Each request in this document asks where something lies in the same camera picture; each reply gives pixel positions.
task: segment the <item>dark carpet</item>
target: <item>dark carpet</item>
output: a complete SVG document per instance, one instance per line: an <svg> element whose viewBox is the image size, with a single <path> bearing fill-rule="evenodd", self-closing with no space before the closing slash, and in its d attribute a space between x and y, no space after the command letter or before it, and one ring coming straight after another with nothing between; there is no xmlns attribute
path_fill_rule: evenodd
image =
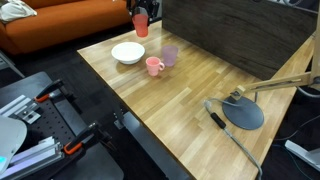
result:
<svg viewBox="0 0 320 180"><path fill-rule="evenodd" d="M35 53L11 57L18 69L26 76L45 71L51 79L62 79L66 88L77 97L76 104L81 109L81 117L90 124L94 120L103 122L104 127L113 137L112 143L117 152L110 152L125 173L125 179L166 179L165 174L146 154L137 141L125 128L119 130L113 124L116 120L112 105L119 105L123 112L126 109L120 102L113 102L114 95L88 65L83 62L78 49L101 42L111 37L132 30L131 25L121 26L100 32L85 38L47 48ZM20 80L11 69L0 71L0 87ZM307 98L297 93L281 124L276 139L290 136L290 140L307 150L320 147L320 118L300 127L304 122L320 114L320 100ZM288 153L283 148L285 141L274 141L262 165L263 179L320 179L320 173Z"/></svg>

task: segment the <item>wooden table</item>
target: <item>wooden table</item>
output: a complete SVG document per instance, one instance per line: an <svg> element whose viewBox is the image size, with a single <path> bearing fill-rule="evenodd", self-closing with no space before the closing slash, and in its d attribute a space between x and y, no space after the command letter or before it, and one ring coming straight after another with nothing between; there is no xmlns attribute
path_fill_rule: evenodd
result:
<svg viewBox="0 0 320 180"><path fill-rule="evenodd" d="M124 65L111 56L121 42L142 44L146 53L138 63ZM161 58L161 47L176 45L176 65L157 77L148 75L145 60ZM303 73L313 54L310 37L274 77ZM134 116L196 179L254 179L257 168L241 149L213 122L203 106L209 97L224 99L237 85L260 81L226 61L161 28L150 25L149 35L135 31L78 51L83 59L113 89ZM265 121L257 130L243 130L224 116L221 104L214 110L229 131L262 163L294 96L295 88L259 93L257 104ZM253 94L246 97L253 99Z"/></svg>

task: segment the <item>orange couch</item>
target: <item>orange couch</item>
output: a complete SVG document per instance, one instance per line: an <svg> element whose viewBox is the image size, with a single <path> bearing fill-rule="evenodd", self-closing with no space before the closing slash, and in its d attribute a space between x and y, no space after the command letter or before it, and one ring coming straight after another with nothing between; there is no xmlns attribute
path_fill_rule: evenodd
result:
<svg viewBox="0 0 320 180"><path fill-rule="evenodd" d="M0 50L11 55L123 25L131 21L125 0L23 0L37 16L0 23Z"/></svg>

